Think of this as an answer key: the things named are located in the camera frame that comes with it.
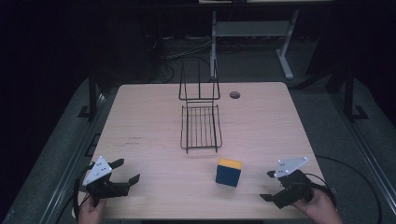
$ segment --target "wire rack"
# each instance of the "wire rack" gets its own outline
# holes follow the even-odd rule
[[[218,148],[222,145],[219,121],[219,106],[215,100],[220,98],[217,75],[210,78],[209,89],[201,83],[198,61],[198,81],[187,84],[184,63],[181,64],[181,76],[178,99],[184,101],[181,112],[180,146],[189,153],[190,149]]]

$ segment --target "cable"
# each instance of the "cable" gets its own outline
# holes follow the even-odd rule
[[[323,182],[323,184],[325,184],[326,187],[327,187],[328,189],[330,189],[330,186],[326,183],[326,181],[324,181],[324,179],[320,178],[319,176],[313,175],[313,174],[305,174],[305,175],[312,175],[312,176],[316,177],[316,178],[319,179],[321,182]]]
[[[198,47],[196,47],[196,48],[194,48],[194,49],[189,49],[189,50],[186,50],[186,51],[184,51],[184,52],[177,53],[177,54],[170,55],[170,56],[162,56],[162,57],[160,57],[160,58],[161,58],[161,59],[164,59],[164,60],[166,60],[166,59],[169,60],[169,59],[176,59],[176,58],[179,58],[179,57],[187,56],[187,55],[189,55],[189,54],[193,54],[193,53],[199,52],[199,51],[201,51],[201,50],[203,50],[203,49],[206,49],[207,47],[210,46],[211,43],[212,43],[212,41],[209,40],[209,41],[207,41],[206,43],[204,43],[203,45],[198,46]]]
[[[320,155],[315,155],[315,156],[316,156],[317,158],[321,158],[321,159],[329,160],[329,161],[334,161],[334,162],[337,162],[337,163],[339,163],[339,164],[342,164],[342,165],[346,166],[347,168],[351,169],[352,171],[354,171],[356,174],[358,174],[358,175],[367,183],[367,185],[370,187],[370,190],[372,191],[372,193],[373,193],[374,196],[375,196],[376,206],[377,206],[377,209],[378,209],[378,218],[377,218],[377,222],[376,222],[376,223],[377,223],[377,224],[382,223],[382,208],[381,208],[381,203],[380,203],[380,201],[379,201],[378,195],[377,195],[376,192],[375,192],[374,186],[372,185],[372,183],[370,183],[370,181],[367,179],[367,177],[364,176],[364,175],[363,175],[360,171],[358,171],[356,168],[352,167],[351,165],[349,165],[349,164],[347,164],[347,163],[345,163],[345,162],[343,162],[343,161],[338,161],[338,160],[336,160],[336,159],[329,158],[329,157],[325,157],[325,156],[320,156]]]
[[[78,204],[78,189],[79,189],[79,185],[81,182],[81,178],[82,176],[89,170],[92,169],[92,167],[95,165],[95,163],[93,162],[91,165],[85,167],[81,173],[79,173],[78,177],[75,180],[75,184],[73,187],[73,211],[75,213],[75,217],[76,217],[76,221],[78,221],[78,212],[79,212],[79,204]]]
[[[185,57],[183,57],[183,59],[188,59],[188,58],[192,58],[192,59],[198,59],[198,60],[200,60],[200,61],[203,61],[204,63],[206,63],[207,64],[207,66],[209,66],[210,67],[210,63],[207,61],[207,60],[205,60],[205,59],[203,59],[203,58],[201,58],[201,57],[198,57],[198,56],[185,56]]]
[[[186,35],[184,39],[193,43],[203,43],[206,42],[207,40],[211,40],[209,36],[190,36],[190,35]]]
[[[155,47],[157,47],[157,38],[155,38],[154,35],[145,35],[145,37],[151,37],[151,39],[154,40],[152,47],[150,49],[146,49],[147,51],[152,51],[153,49],[155,49]]]
[[[245,47],[243,48],[241,44],[238,42],[232,41],[230,39],[225,39],[223,41],[218,41],[217,45],[217,52],[219,54],[235,54],[245,50],[248,50],[248,43],[247,41],[241,41]]]
[[[165,72],[163,72],[162,69],[161,69],[161,65],[163,65],[165,67],[165,72],[166,73],[168,73],[169,70],[170,70],[170,74],[171,74],[170,78],[166,78]],[[175,69],[171,65],[169,65],[168,63],[159,64],[159,66],[156,67],[156,71],[157,71],[158,75],[161,75],[162,83],[173,82],[173,78],[175,76]]]
[[[332,200],[332,204],[334,205],[334,207],[336,209],[337,208],[337,201],[335,200],[335,196],[332,193],[332,190],[330,189],[329,185],[322,178],[318,177],[317,175],[312,175],[312,176],[317,177],[318,179],[320,179],[325,184],[326,187],[321,186],[321,185],[316,184],[316,183],[313,183],[313,182],[311,182],[311,183],[291,182],[291,184],[292,185],[308,186],[308,187],[310,187],[312,189],[320,189],[321,191],[325,192],[330,197],[330,199]]]
[[[81,208],[81,206],[91,197],[91,195],[88,195],[84,200],[82,200],[81,204],[78,206],[78,208]]]

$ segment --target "wooden table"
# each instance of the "wooden table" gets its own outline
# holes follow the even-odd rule
[[[180,147],[185,102],[177,98],[178,85],[120,87],[92,159],[125,159],[113,171],[113,182],[141,177],[127,197],[108,201],[104,218],[304,217],[291,206],[278,209],[260,197],[283,189],[266,174],[275,170],[278,159],[306,156],[311,161],[302,167],[303,172],[322,177],[287,87],[283,83],[220,83],[219,88],[222,147],[218,153],[195,149],[187,154]],[[232,99],[231,91],[241,97]],[[215,182],[219,158],[243,163],[237,188]]]

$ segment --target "dark background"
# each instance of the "dark background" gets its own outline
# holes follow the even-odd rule
[[[180,1],[122,1],[152,6]],[[102,92],[122,83],[155,78],[153,67],[164,54],[162,43],[151,53],[144,34],[210,35],[210,11],[135,11],[108,13],[97,1],[0,1],[1,116],[0,219],[79,84],[90,73]],[[277,12],[265,16],[279,16]],[[336,4],[330,15],[302,10],[293,38],[318,43],[308,75],[334,64],[347,64],[396,124],[396,3],[359,1]],[[262,13],[248,15],[257,19]],[[221,15],[229,18],[227,13]],[[322,26],[324,30],[312,29]]]

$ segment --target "gray floor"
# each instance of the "gray floor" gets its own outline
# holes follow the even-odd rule
[[[296,85],[309,77],[304,71],[309,64],[313,42],[293,42],[290,44],[288,60],[295,75],[294,80],[286,80],[276,58],[275,48],[279,41],[262,42],[233,54],[219,54],[220,82],[257,82],[280,81],[288,86]],[[166,43],[171,53],[188,49],[191,42],[169,41]],[[194,54],[208,60],[208,53]],[[183,60],[186,70],[196,72],[196,58]],[[181,60],[169,62],[175,70],[173,82],[178,82]],[[208,74],[206,63],[200,63],[201,74]],[[163,73],[170,77],[169,71]],[[396,223],[396,216],[389,206],[383,189],[375,181],[370,162],[363,156],[363,147],[370,149],[380,164],[380,168],[396,186],[396,130],[382,111],[375,104],[371,93],[356,81],[355,105],[361,105],[369,119],[356,120],[350,123],[342,114],[343,93],[329,94],[324,86],[327,77],[310,87],[290,91],[300,119],[304,125],[311,146],[317,155],[343,161],[359,170],[375,186],[382,207],[382,223]],[[153,83],[159,83],[159,77]],[[10,208],[9,216],[4,223],[54,223],[61,208],[71,196],[72,180],[82,167],[88,165],[91,158],[84,156],[91,140],[100,133],[105,125],[106,117],[117,94],[117,88],[106,94],[99,101],[99,113],[92,122],[78,118],[79,110],[88,104],[88,82],[84,81],[71,99],[62,118],[53,131],[42,154],[17,199]],[[357,141],[359,136],[364,140]],[[378,210],[375,196],[368,184],[354,171],[334,161],[318,159],[322,173],[328,184],[336,190],[338,211],[345,223],[376,223]],[[60,223],[74,223],[69,204],[62,215]],[[140,220],[104,220],[104,223],[141,223]],[[236,223],[260,223],[261,221],[242,221]],[[174,223],[172,221],[156,221],[155,223]],[[264,223],[312,223],[310,220],[267,220]]]

